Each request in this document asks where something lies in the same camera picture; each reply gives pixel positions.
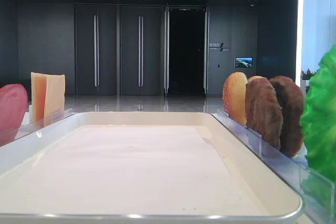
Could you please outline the golden bread slice upright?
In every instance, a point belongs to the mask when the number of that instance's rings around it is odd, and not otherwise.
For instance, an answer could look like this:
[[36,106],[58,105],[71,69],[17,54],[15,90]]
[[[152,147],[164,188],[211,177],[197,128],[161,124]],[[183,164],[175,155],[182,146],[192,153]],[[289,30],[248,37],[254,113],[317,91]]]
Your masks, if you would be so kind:
[[246,84],[246,75],[242,72],[234,72],[229,75],[223,86],[224,109],[231,119],[242,126],[246,125]]

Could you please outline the brown meat patty front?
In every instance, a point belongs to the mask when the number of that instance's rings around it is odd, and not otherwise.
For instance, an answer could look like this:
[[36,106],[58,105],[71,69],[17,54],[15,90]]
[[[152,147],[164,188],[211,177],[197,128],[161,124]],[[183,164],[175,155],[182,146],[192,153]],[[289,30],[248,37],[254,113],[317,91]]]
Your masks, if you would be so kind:
[[283,125],[282,108],[275,89],[267,78],[256,79],[246,84],[245,114],[247,127],[259,133],[262,140],[279,150]]

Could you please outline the brown meat patty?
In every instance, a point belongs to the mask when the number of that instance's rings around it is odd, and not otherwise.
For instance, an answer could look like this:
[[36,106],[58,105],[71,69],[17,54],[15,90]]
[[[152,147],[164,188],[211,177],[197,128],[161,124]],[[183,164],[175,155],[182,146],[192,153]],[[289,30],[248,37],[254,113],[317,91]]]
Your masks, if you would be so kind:
[[246,84],[245,114],[247,127],[259,133],[262,140],[279,150],[283,125],[282,108],[275,89],[267,78],[256,79]]
[[303,114],[304,95],[301,88],[289,77],[276,76],[269,81],[282,108],[280,151],[288,157],[294,157],[303,145],[300,118]]

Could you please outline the pale yellow cheese slice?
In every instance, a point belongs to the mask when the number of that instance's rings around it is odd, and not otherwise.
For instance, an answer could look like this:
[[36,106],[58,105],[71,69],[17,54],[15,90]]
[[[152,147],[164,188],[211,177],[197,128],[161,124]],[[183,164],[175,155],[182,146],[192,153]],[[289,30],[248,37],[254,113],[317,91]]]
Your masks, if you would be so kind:
[[63,111],[65,107],[65,75],[47,75],[44,117]]

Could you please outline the brown meat patty rear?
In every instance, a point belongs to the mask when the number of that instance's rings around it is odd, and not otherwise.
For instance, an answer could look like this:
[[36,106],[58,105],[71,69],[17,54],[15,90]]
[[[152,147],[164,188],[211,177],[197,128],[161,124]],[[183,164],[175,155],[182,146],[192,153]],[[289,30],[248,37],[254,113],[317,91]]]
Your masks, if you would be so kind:
[[269,81],[282,108],[280,151],[288,157],[294,157],[303,145],[300,118],[303,114],[304,95],[301,88],[289,77],[276,76]]

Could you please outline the orange cheese slice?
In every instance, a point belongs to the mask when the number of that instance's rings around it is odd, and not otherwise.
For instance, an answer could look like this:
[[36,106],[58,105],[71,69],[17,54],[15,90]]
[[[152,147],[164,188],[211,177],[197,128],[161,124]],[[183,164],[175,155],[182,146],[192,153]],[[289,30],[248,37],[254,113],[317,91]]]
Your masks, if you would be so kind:
[[41,73],[31,73],[31,105],[33,110],[33,122],[42,120],[45,109],[47,76]]

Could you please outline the green lettuce leaf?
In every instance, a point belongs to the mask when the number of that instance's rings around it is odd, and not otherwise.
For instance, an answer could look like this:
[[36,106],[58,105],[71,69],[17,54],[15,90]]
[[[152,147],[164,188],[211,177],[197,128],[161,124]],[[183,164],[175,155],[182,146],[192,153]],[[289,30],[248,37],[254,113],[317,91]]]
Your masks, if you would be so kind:
[[335,183],[335,46],[310,79],[300,125],[308,166]]

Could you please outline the white rectangular tray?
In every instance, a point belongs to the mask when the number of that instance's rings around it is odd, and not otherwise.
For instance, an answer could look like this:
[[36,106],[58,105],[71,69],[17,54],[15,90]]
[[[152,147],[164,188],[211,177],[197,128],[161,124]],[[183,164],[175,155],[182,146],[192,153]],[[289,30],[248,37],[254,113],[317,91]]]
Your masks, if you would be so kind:
[[76,113],[1,147],[1,223],[296,223],[303,209],[207,113]]

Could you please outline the potted plant with flowers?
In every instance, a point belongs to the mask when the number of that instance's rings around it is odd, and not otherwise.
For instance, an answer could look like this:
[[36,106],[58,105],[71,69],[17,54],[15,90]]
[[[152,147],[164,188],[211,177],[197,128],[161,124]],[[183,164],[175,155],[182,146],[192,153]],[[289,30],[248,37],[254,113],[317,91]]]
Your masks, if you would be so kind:
[[301,71],[301,80],[310,80],[317,71],[312,71],[311,69],[307,69],[306,71]]

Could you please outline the clear acrylic left rack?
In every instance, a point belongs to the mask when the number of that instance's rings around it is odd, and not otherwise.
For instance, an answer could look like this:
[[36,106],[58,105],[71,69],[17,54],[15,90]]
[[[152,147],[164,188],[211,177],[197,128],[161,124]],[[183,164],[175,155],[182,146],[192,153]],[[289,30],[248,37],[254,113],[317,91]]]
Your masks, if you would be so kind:
[[56,122],[59,122],[69,116],[73,115],[74,112],[72,109],[65,111],[58,111],[52,114],[51,116],[41,119],[36,122],[31,122],[29,124],[21,125],[17,129],[10,129],[1,132],[1,147],[7,145],[15,140],[18,140],[26,135],[40,131],[41,129],[50,126]]

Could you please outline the clear acrylic rack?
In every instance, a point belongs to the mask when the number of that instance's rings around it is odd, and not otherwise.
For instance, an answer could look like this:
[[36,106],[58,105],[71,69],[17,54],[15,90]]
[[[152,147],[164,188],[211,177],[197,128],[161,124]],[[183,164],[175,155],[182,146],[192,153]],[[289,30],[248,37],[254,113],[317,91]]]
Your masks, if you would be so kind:
[[74,112],[72,109],[65,111],[58,111],[52,114],[51,116],[41,119],[36,122],[31,122],[29,124],[21,125],[17,129],[10,129],[1,132],[1,147],[7,145],[15,140],[18,140],[26,135],[40,131],[41,129],[50,126],[56,122],[59,122],[69,116],[73,115]]
[[263,141],[258,133],[229,118],[224,111],[218,110],[213,116],[303,197],[305,215],[313,223],[335,223],[335,184],[308,167],[305,147],[297,156],[289,158]]

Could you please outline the clear acrylic right rack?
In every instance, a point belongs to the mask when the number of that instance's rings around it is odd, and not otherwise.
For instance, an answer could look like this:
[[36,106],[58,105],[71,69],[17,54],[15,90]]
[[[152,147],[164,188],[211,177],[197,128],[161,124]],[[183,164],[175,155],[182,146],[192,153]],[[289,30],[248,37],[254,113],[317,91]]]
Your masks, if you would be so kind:
[[213,116],[303,197],[305,215],[313,223],[335,223],[335,184],[308,167],[305,147],[297,156],[289,158],[263,141],[258,133],[229,118],[224,111],[218,110]]

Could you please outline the wall sign lettering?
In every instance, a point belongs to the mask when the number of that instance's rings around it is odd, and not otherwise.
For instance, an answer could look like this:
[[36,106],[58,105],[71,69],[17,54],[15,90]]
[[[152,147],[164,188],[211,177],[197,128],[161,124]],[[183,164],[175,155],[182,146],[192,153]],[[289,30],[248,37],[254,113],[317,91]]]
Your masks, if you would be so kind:
[[225,47],[224,43],[210,43],[209,49],[219,51],[230,51],[230,47]]

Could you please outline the open glass door frame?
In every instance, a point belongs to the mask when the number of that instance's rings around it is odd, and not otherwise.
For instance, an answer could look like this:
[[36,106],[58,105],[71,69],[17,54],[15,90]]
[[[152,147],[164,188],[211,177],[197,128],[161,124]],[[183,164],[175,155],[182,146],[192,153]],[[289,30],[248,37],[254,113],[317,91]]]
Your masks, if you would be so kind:
[[164,17],[165,95],[206,96],[208,8],[167,5]]

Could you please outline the small wall display screen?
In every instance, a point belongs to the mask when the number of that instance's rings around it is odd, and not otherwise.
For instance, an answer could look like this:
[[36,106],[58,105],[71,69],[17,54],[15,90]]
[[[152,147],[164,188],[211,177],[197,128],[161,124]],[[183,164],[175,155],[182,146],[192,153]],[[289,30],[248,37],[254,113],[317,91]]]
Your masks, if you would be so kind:
[[236,57],[235,67],[236,68],[252,68],[253,58],[252,57]]

